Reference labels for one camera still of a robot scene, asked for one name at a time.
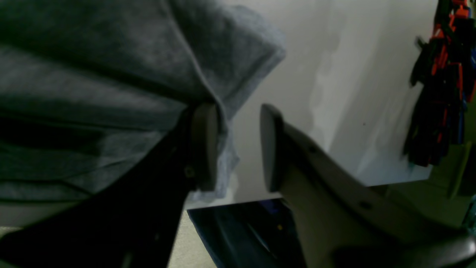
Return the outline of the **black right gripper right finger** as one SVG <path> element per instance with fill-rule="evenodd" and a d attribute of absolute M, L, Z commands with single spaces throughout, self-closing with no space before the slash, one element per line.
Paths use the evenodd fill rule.
<path fill-rule="evenodd" d="M 475 235 L 355 180 L 273 105 L 260 109 L 263 171 L 289 205 L 310 268 L 465 268 Z"/>

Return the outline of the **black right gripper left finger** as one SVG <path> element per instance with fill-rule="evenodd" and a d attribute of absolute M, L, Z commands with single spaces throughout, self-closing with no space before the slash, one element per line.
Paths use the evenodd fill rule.
<path fill-rule="evenodd" d="M 13 214 L 21 230 L 1 238 L 2 268 L 165 268 L 189 192 L 213 191 L 219 115 L 188 108 L 136 166 L 76 204 Z"/>

